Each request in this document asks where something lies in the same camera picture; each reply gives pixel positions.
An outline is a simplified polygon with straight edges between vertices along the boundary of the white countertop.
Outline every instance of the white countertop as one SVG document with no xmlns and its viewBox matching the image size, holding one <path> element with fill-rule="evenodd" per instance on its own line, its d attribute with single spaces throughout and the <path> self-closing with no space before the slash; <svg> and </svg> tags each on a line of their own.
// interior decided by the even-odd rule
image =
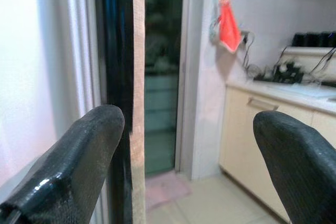
<svg viewBox="0 0 336 224">
<path fill-rule="evenodd" d="M 336 115 L 336 88 L 316 84 L 280 84 L 261 81 L 227 81 L 228 87 L 265 95 L 267 97 L 297 104 Z"/>
</svg>

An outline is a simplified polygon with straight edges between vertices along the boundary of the drawer handle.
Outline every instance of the drawer handle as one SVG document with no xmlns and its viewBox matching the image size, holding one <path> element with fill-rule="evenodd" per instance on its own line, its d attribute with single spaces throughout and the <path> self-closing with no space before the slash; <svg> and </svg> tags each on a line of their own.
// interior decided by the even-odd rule
<svg viewBox="0 0 336 224">
<path fill-rule="evenodd" d="M 253 98 L 253 97 L 250 97 L 248 99 L 247 105 L 258 108 L 258 109 L 262 109 L 262 110 L 277 110 L 279 108 L 279 106 L 277 106 L 277 105 L 270 104 L 270 103 L 264 102 L 264 101 L 260 101 L 258 99 Z"/>
</svg>

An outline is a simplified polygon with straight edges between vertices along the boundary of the floor mat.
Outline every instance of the floor mat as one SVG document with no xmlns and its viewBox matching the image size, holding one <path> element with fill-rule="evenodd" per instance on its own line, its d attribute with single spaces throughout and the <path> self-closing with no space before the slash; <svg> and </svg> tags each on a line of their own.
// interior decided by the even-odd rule
<svg viewBox="0 0 336 224">
<path fill-rule="evenodd" d="M 147 178 L 145 184 L 147 211 L 191 194 L 188 184 L 174 171 Z"/>
</svg>

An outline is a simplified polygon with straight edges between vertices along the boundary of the doorway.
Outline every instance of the doorway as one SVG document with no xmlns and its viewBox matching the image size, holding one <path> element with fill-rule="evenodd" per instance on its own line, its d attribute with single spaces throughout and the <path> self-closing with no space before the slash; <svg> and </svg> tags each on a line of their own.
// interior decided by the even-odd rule
<svg viewBox="0 0 336 224">
<path fill-rule="evenodd" d="M 145 0 L 145 173 L 175 167 L 183 0 Z"/>
</svg>

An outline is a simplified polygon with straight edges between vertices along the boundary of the red towel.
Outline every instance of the red towel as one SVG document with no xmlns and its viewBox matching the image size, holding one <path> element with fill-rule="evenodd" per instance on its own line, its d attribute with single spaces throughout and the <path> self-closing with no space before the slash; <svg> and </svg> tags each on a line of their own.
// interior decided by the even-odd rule
<svg viewBox="0 0 336 224">
<path fill-rule="evenodd" d="M 230 0 L 219 0 L 221 16 L 219 17 L 219 39 L 231 53 L 237 51 L 241 41 Z"/>
</svg>

